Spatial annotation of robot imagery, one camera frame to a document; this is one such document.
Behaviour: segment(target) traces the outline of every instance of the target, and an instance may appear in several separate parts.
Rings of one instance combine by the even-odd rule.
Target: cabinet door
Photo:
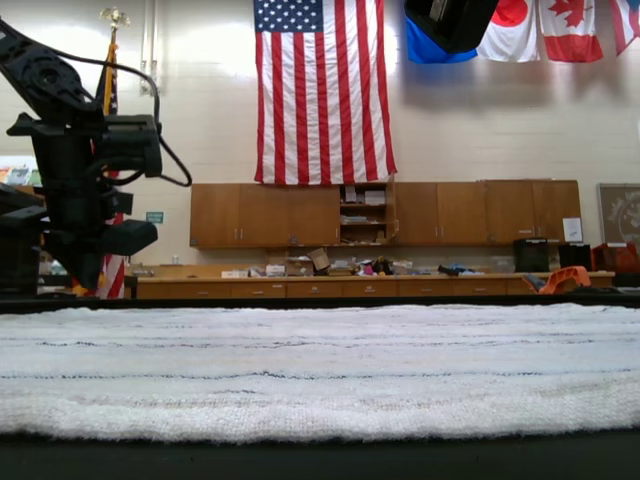
[[[396,180],[392,175],[387,182],[386,189],[386,215],[385,221],[387,222],[387,243],[391,242],[398,234],[398,203],[397,203],[397,190]]]
[[[198,184],[191,187],[191,246],[239,244],[240,185]]]
[[[440,243],[487,243],[485,209],[482,183],[439,183]]]
[[[287,189],[263,185],[240,187],[240,244],[279,247],[289,244]]]
[[[533,203],[538,236],[553,243],[564,243],[562,220],[581,216],[578,182],[535,182]]]
[[[523,181],[486,182],[489,242],[511,243],[535,237],[533,184]]]
[[[287,191],[289,245],[340,243],[340,188],[290,188]]]
[[[397,245],[438,243],[438,188],[435,183],[397,183]]]

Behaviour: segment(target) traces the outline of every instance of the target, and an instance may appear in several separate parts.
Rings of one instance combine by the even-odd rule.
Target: flag
[[[259,183],[352,184],[396,172],[383,0],[254,0]]]
[[[459,63],[471,60],[478,55],[475,49],[465,53],[447,53],[409,17],[406,17],[406,25],[409,60],[414,63]]]
[[[478,46],[478,55],[499,62],[540,60],[535,0],[500,0]]]
[[[107,62],[116,63],[116,50],[118,45],[115,38],[109,46]],[[103,102],[105,115],[118,114],[118,71],[105,67],[100,76],[96,99]],[[109,172],[111,178],[118,178],[118,172]],[[113,220],[109,220],[109,225],[118,225],[124,221],[124,215],[118,213]],[[125,264],[124,257],[120,255],[106,255],[104,259],[103,281],[98,287],[97,295],[100,298],[123,298],[124,297],[124,277]]]
[[[640,0],[609,0],[618,55],[640,37]]]
[[[595,62],[603,57],[596,37],[595,0],[539,0],[547,56],[557,62]]]

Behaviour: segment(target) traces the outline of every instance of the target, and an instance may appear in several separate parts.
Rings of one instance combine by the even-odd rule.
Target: green sign
[[[164,212],[147,212],[147,222],[162,225],[164,223]]]

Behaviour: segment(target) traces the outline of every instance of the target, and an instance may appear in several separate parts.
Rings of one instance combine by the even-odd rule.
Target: drawer
[[[167,287],[167,299],[229,298],[231,295],[225,283],[172,283]]]
[[[446,297],[453,295],[451,280],[401,280],[398,282],[400,297]]]
[[[247,282],[231,285],[231,298],[285,298],[284,283]]]
[[[610,288],[613,287],[613,278],[592,278],[591,286],[596,288]]]
[[[459,296],[506,295],[505,280],[456,280],[454,292]]]
[[[507,280],[507,295],[536,295],[536,292],[519,278]]]
[[[398,293],[395,281],[374,280],[344,283],[342,295],[344,297],[396,297]]]
[[[337,282],[300,282],[287,285],[287,297],[291,298],[339,298],[342,285]]]
[[[168,291],[166,283],[138,283],[139,300],[164,300]]]

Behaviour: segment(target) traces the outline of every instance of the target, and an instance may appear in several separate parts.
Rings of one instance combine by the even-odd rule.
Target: upper cabinet
[[[340,188],[289,188],[286,244],[340,243]]]
[[[438,184],[439,241],[448,245],[487,243],[482,183]]]
[[[286,245],[288,218],[286,188],[240,186],[240,244],[243,247]]]
[[[489,243],[506,244],[537,235],[533,184],[529,181],[488,181],[486,185]]]
[[[565,218],[580,218],[580,190],[576,181],[533,182],[536,235],[564,243]]]
[[[563,243],[569,217],[580,217],[575,181],[194,185],[191,245],[508,245],[532,237]]]
[[[421,246],[440,240],[438,185],[436,183],[396,183],[398,245]]]
[[[191,187],[191,246],[240,245],[240,185],[196,184]]]

